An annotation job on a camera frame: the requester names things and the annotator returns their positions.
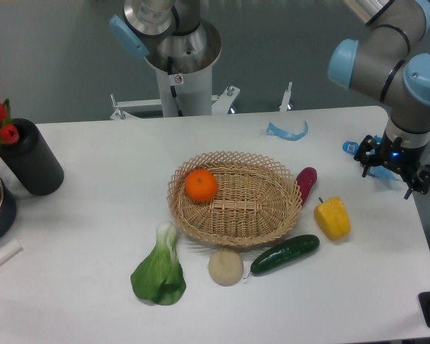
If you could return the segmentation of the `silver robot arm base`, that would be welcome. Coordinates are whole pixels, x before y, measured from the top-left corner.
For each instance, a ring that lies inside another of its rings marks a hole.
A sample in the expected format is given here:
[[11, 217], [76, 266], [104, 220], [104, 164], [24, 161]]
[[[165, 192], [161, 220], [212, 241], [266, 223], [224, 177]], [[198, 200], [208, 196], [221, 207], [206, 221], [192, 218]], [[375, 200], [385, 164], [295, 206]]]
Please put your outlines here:
[[211, 114], [221, 36], [201, 18], [200, 1], [125, 1], [109, 27], [126, 52], [155, 71], [164, 117]]

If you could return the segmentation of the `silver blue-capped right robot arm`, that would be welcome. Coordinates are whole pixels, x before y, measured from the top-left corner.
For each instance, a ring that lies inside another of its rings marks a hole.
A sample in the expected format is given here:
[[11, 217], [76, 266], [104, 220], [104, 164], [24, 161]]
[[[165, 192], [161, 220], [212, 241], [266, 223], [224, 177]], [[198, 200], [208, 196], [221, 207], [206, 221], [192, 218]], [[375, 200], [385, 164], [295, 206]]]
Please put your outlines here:
[[354, 159], [367, 174], [382, 166], [398, 174], [407, 194], [427, 194], [430, 164], [421, 156], [430, 141], [430, 54], [409, 57], [430, 28], [429, 1], [347, 1], [370, 29], [365, 42], [343, 40], [328, 77], [391, 108], [380, 141], [366, 136]]

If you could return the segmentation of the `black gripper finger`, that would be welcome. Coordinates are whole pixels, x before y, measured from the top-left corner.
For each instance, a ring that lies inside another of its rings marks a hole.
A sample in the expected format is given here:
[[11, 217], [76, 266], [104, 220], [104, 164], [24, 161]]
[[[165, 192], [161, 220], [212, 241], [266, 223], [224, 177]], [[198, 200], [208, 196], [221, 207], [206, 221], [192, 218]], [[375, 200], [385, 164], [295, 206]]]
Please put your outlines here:
[[354, 160], [363, 167], [362, 177], [365, 178], [371, 167], [379, 166], [380, 159], [377, 155], [379, 143], [371, 135], [367, 135], [359, 144], [354, 155]]
[[405, 199], [413, 192], [426, 195], [430, 188], [430, 164], [420, 165], [415, 171], [407, 171], [403, 174], [403, 181], [408, 186]]

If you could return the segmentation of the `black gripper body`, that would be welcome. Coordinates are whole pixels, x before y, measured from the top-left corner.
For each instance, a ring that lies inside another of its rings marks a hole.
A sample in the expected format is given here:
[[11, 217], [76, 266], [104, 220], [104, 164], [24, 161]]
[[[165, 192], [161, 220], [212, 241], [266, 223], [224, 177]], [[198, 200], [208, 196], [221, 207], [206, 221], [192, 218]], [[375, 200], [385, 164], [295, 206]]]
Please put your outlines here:
[[403, 147], [400, 140], [391, 140], [384, 133], [375, 149], [374, 166], [382, 166], [398, 175], [411, 175], [419, 169], [420, 157], [424, 150], [425, 145], [418, 148]]

